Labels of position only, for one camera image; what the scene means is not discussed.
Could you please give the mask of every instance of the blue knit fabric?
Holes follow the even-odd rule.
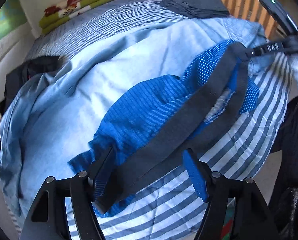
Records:
[[[181,77],[164,75],[141,82],[128,90],[102,119],[93,140],[89,142],[90,150],[69,162],[73,171],[77,173],[88,169],[89,165],[99,158],[99,153],[110,146],[116,149],[115,165],[124,163],[130,155],[146,145],[192,94],[207,82],[226,48],[234,42],[222,41],[197,55]],[[240,60],[237,59],[237,65],[226,87],[229,93],[222,105],[210,118],[204,120],[191,136],[199,133],[225,110],[236,89],[239,63]],[[249,79],[240,114],[256,108],[258,94],[259,88]],[[105,215],[96,209],[95,212],[100,217],[114,216],[124,210],[132,199],[133,196],[130,196],[114,204]]]
[[[182,159],[189,178],[192,182],[193,188],[196,191],[198,197],[202,198],[203,201],[207,201],[209,195],[207,192],[206,181],[204,177],[201,176],[201,173],[199,172],[198,167],[191,158],[188,150],[183,151]]]

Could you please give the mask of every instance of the floor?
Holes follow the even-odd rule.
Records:
[[[264,196],[267,203],[269,203],[274,184],[278,175],[278,171],[281,165],[281,154],[282,152],[271,153],[265,164],[261,167],[258,174],[254,177],[258,188]],[[182,240],[193,240],[195,233],[183,238]]]

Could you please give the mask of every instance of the black device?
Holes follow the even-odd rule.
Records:
[[[270,15],[280,24],[287,37],[280,41],[242,51],[243,57],[257,57],[268,53],[298,53],[298,28],[277,0],[259,0]],[[227,179],[212,172],[206,163],[199,162],[189,150],[195,169],[206,181],[204,199],[209,205],[195,240],[219,240],[229,198],[235,198],[235,214],[230,239],[279,239],[269,208],[252,178],[243,181]],[[81,171],[73,178],[56,180],[48,177],[42,184],[28,212],[20,240],[70,240],[65,211],[65,197],[71,197],[73,213],[81,240],[105,240],[91,202],[101,211],[97,192],[103,193],[103,181],[112,169],[107,165],[115,157],[114,150],[105,151],[93,162],[89,171]],[[119,192],[119,185],[111,183],[107,197]]]

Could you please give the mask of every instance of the wrinkled fabric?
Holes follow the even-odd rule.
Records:
[[[79,154],[69,162],[74,173],[88,170],[91,163],[109,147],[115,149],[114,165],[117,167],[149,143],[182,105],[207,82],[227,47],[234,42],[233,40],[222,41],[197,55],[181,77],[164,75],[141,82],[129,89],[113,104],[102,119],[99,129],[88,143],[90,150]],[[236,91],[238,65],[237,62],[223,91],[226,97],[220,97],[217,100],[217,103],[221,103],[215,104],[213,108],[216,109],[213,114],[210,114],[210,110],[207,114],[210,117],[205,118],[189,138],[202,132],[225,111]],[[239,114],[254,110],[258,95],[259,88],[249,78],[246,96]],[[113,204],[105,214],[97,209],[95,212],[100,217],[112,217],[123,211],[131,201],[132,196],[129,196]]]
[[[67,162],[89,150],[88,142],[120,96],[141,81],[180,76],[197,54],[226,39],[246,47],[266,42],[261,25],[233,18],[146,25],[91,44],[55,77],[37,75],[27,82],[0,128],[0,184],[19,225],[46,177],[74,175]],[[249,75],[271,62],[253,60]]]
[[[0,121],[21,87],[34,75],[52,72],[59,68],[59,56],[41,56],[28,60],[6,75],[4,100],[0,102]]]
[[[160,2],[161,0],[114,0],[94,8],[61,25],[46,37],[37,39],[26,59],[44,55],[62,55],[67,60],[64,61],[65,65],[82,49],[96,41],[145,25],[162,22],[176,23],[187,19],[185,16],[163,8],[159,5]],[[206,41],[208,44],[212,43],[210,46],[219,43],[222,39],[231,38],[246,40],[250,43],[250,47],[256,47],[265,42],[265,32],[261,25],[228,22],[230,24],[227,24],[227,21],[218,20],[204,23],[202,28],[208,32],[209,37]],[[270,65],[273,56],[254,58],[252,65],[249,66],[249,76],[262,73],[264,68],[261,67],[261,63],[264,61],[264,66]]]
[[[160,5],[188,18],[206,19],[230,15],[221,0],[162,0]]]

